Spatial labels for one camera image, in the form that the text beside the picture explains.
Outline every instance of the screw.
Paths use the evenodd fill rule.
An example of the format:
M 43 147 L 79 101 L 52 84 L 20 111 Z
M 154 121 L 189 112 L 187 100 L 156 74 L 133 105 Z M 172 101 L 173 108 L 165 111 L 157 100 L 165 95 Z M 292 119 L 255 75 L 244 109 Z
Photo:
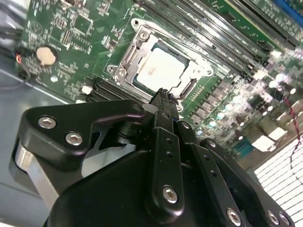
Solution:
M 184 128 L 189 129 L 189 125 L 186 122 L 183 122 L 182 124 L 183 124 Z
M 167 112 L 162 112 L 162 116 L 165 118 L 165 119 L 169 119 L 170 116 Z
M 114 71 L 114 69 L 113 69 L 113 67 L 109 66 L 109 67 L 107 68 L 107 71 L 111 73 L 111 72 Z
M 140 107 L 138 104 L 134 104 L 134 105 L 133 105 L 133 108 L 134 108 L 136 111 L 141 111 L 141 107 Z
M 279 215 L 280 215 L 280 218 L 281 218 L 288 226 L 290 226 L 290 221 L 288 220 L 288 218 L 287 218 L 284 214 L 282 214 L 282 213 L 279 213 Z
M 147 32 L 141 32 L 140 33 L 140 38 L 143 40 L 146 40 L 148 38 L 148 33 Z
M 119 69 L 119 70 L 118 70 L 118 74 L 119 74 L 121 77 L 124 77 L 124 76 L 126 75 L 125 69 Z
M 235 226 L 241 225 L 241 219 L 240 219 L 239 215 L 233 209 L 228 208 L 226 213 L 227 213 L 227 216 L 230 219 L 230 221 L 232 221 L 232 223 Z
M 76 132 L 70 132 L 65 136 L 66 142 L 78 146 L 83 142 L 82 137 Z
M 212 146 L 213 148 L 216 147 L 216 144 L 214 142 L 212 142 L 211 140 L 208 142 L 210 146 Z
M 51 117 L 41 117 L 38 120 L 38 124 L 45 129 L 52 129 L 57 125 L 56 121 Z
M 170 203 L 176 203 L 178 200 L 177 193 L 171 187 L 163 188 L 163 196 Z
M 51 82 L 58 82 L 58 78 L 56 76 L 51 76 Z
M 268 214 L 268 216 L 269 216 L 269 219 L 270 219 L 274 224 L 279 225 L 279 220 L 278 220 L 278 218 L 274 215 L 273 212 L 267 211 L 267 214 Z

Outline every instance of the motherboard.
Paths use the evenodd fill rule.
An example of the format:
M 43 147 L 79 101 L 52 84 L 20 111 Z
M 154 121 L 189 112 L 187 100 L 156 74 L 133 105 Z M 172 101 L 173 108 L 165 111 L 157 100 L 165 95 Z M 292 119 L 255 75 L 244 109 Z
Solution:
M 283 114 L 284 96 L 300 99 L 302 38 L 271 0 L 31 0 L 21 47 L 34 80 L 58 97 L 143 104 L 165 88 L 197 137 L 243 156 L 281 138 L 244 132 Z M 277 118 L 267 124 L 284 136 Z

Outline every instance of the cpu socket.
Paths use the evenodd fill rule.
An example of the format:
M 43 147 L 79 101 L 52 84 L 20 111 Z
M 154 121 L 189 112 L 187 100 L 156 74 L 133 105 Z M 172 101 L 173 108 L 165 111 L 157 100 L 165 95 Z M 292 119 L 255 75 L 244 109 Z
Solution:
M 210 76 L 209 64 L 200 65 L 176 47 L 157 37 L 153 30 L 138 25 L 137 33 L 118 66 L 107 71 L 121 86 L 147 101 L 160 89 L 167 89 L 182 101 L 202 76 Z

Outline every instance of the red wire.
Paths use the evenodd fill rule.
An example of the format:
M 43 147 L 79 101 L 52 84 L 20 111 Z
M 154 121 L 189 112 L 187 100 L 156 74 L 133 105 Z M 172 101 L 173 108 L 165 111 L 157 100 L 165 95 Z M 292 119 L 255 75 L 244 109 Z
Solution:
M 290 169 L 292 170 L 293 172 L 293 175 L 296 177 L 296 179 L 301 183 L 301 185 L 303 185 L 303 182 L 300 180 L 299 177 L 296 176 L 294 170 L 293 170 L 293 155 L 295 154 L 295 152 L 298 150 L 298 147 L 299 145 L 301 144 L 301 137 L 300 137 L 300 131 L 299 131 L 299 125 L 298 125 L 298 122 L 295 118 L 295 112 L 294 112 L 294 109 L 290 103 L 290 101 L 288 100 L 287 97 L 284 98 L 284 101 L 285 103 L 288 105 L 289 109 L 290 109 L 290 115 L 291 117 L 293 118 L 293 123 L 294 123 L 294 127 L 295 127 L 295 130 L 297 132 L 297 136 L 298 136 L 298 143 L 297 145 L 294 147 L 294 150 L 292 151 L 292 154 L 290 156 Z
M 21 58 L 21 55 L 20 55 L 20 54 L 18 54 L 18 55 L 16 56 L 16 61 L 17 61 L 19 64 L 22 63 L 22 58 Z

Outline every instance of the blue ram slot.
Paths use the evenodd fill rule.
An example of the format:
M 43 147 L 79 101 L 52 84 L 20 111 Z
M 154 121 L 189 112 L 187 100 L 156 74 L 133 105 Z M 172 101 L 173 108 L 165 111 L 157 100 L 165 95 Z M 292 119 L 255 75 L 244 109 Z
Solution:
M 284 0 L 274 0 L 274 3 L 281 8 L 290 18 L 303 28 L 303 17 L 290 7 Z

